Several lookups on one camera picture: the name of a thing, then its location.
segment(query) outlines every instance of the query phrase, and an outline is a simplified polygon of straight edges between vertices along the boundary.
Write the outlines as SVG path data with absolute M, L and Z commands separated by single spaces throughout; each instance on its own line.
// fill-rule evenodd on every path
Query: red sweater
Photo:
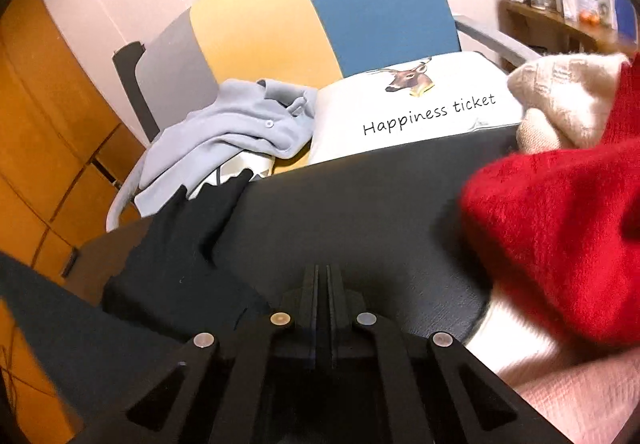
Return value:
M 622 67 L 599 146 L 499 160 L 460 203 L 485 267 L 529 313 L 597 342 L 640 342 L 640 55 Z

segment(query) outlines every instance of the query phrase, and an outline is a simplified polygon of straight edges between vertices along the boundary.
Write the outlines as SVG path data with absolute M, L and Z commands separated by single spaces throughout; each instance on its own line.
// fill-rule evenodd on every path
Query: deer print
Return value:
M 393 69 L 380 69 L 372 70 L 370 74 L 378 74 L 379 72 L 389 72 L 393 74 L 394 80 L 389 83 L 389 86 L 385 88 L 387 92 L 397 92 L 402 88 L 410 88 L 409 95 L 419 98 L 427 90 L 433 87 L 433 81 L 426 74 L 427 63 L 431 61 L 431 58 L 427 58 L 425 61 L 421 61 L 420 64 L 410 70 L 393 70 Z

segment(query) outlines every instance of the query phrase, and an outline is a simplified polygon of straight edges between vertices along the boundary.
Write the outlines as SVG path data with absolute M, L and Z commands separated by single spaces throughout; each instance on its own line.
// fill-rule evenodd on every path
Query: white cushion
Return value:
M 443 54 L 320 90 L 309 164 L 521 119 L 522 106 L 497 66 L 476 52 Z
M 197 188 L 189 195 L 189 200 L 196 198 L 205 184 L 211 184 L 212 186 L 224 184 L 231 177 L 240 175 L 245 168 L 250 169 L 255 175 L 262 178 L 268 177 L 273 170 L 274 163 L 275 157 L 271 155 L 247 150 L 241 151 L 238 155 L 230 158 L 222 166 L 212 171 L 206 179 L 198 184 Z

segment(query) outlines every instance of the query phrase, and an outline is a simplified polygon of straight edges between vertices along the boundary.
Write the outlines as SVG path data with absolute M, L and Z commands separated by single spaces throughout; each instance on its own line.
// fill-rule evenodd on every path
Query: orange wood panel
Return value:
M 120 124 L 95 158 L 122 183 L 144 151 L 140 141 L 124 124 Z
M 120 225 L 126 226 L 136 220 L 140 220 L 140 213 L 133 204 L 129 204 L 120 215 Z
M 14 379 L 18 426 L 31 444 L 65 444 L 74 436 L 60 401 Z
M 56 389 L 41 369 L 20 329 L 16 329 L 14 335 L 11 374 L 52 397 L 56 395 Z
M 82 70 L 43 0 L 13 0 L 0 18 L 0 34 L 25 88 L 87 162 L 118 117 Z
M 76 247 L 100 236 L 105 233 L 107 212 L 115 195 L 116 188 L 89 164 L 54 218 L 53 230 Z
M 4 300 L 0 300 L 0 367 L 8 368 L 11 356 L 11 337 L 14 332 L 14 317 L 11 316 Z
M 290 159 L 276 159 L 273 165 L 273 174 L 284 173 L 297 168 L 303 168 L 309 161 L 309 148 L 311 147 L 311 141 L 306 143 L 302 150 L 298 152 L 294 157 Z
M 72 247 L 49 230 L 36 256 L 33 268 L 51 281 L 62 284 L 65 280 L 61 273 L 71 256 Z
M 14 402 L 15 402 L 15 391 L 13 389 L 14 387 L 13 387 L 13 383 L 11 382 L 10 377 L 11 376 L 9 375 L 9 373 L 3 368 L 2 369 L 2 380 L 4 381 L 4 387 L 6 388 L 6 394 L 7 394 L 7 397 L 9 398 L 9 406 L 11 406 L 12 409 L 13 409 Z
M 82 165 L 36 108 L 0 45 L 0 173 L 48 220 Z
M 0 204 L 0 250 L 31 265 L 47 226 L 2 178 Z

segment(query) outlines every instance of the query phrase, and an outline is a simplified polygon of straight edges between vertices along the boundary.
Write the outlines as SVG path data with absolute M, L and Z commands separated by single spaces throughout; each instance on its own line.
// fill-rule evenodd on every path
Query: chair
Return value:
M 464 16 L 447 0 L 200 0 L 146 49 L 114 56 L 147 137 L 211 104 L 228 78 L 321 88 L 426 56 L 458 52 L 458 31 L 519 66 L 533 50 Z M 136 190 L 143 159 L 116 196 L 107 230 Z

